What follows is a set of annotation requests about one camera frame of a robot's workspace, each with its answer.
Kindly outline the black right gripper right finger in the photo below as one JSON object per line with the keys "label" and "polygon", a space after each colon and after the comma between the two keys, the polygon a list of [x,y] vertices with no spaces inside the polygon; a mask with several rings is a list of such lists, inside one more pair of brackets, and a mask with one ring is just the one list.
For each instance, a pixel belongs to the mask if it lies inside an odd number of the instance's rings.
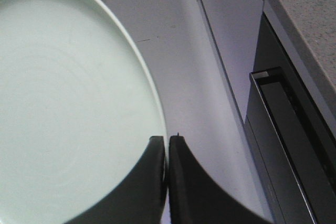
{"label": "black right gripper right finger", "polygon": [[180,135],[169,142],[169,205],[171,223],[268,223],[222,190]]}

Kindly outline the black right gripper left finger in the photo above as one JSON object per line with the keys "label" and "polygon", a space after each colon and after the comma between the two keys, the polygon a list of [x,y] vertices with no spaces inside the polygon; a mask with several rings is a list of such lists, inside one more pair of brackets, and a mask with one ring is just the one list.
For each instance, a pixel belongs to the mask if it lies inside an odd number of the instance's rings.
{"label": "black right gripper left finger", "polygon": [[160,223],[166,199],[165,166],[164,138],[152,136],[125,179],[68,223]]}

